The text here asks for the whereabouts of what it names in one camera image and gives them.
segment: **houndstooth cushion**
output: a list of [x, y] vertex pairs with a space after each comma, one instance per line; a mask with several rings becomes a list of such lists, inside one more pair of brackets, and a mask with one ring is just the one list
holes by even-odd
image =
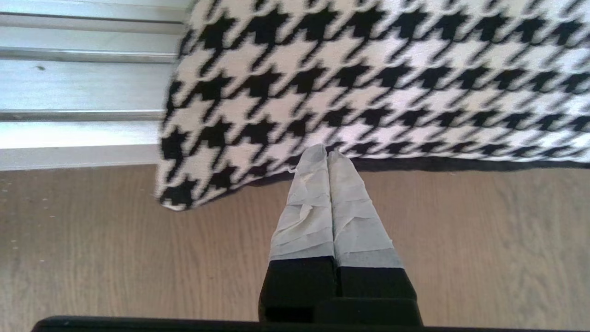
[[587, 167], [589, 20], [584, 0], [200, 0], [156, 194], [195, 207], [317, 143], [361, 170]]

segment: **black and white pattern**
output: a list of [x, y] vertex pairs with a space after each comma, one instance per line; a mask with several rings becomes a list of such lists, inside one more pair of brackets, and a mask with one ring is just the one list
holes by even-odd
[[349, 158], [590, 162], [590, 0], [200, 0], [156, 194], [188, 209]]

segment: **wood grain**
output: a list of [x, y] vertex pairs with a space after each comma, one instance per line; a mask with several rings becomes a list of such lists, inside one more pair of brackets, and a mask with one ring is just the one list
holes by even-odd
[[[0, 173], [0, 330], [256, 320], [289, 183], [176, 213], [151, 166]], [[431, 326], [590, 329], [590, 172], [363, 173]]]

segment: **houndstooth fabric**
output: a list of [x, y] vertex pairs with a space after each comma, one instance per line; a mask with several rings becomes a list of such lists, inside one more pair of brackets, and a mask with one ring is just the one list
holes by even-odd
[[200, 0], [156, 194], [188, 209], [349, 158], [590, 162], [590, 0]]

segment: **wooden floor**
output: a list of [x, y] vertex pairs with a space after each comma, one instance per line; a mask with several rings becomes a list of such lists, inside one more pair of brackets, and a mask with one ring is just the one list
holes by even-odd
[[[290, 183], [189, 212], [151, 166], [0, 172], [0, 331], [51, 315], [256, 320]], [[590, 330], [590, 171], [363, 173], [430, 326]]]

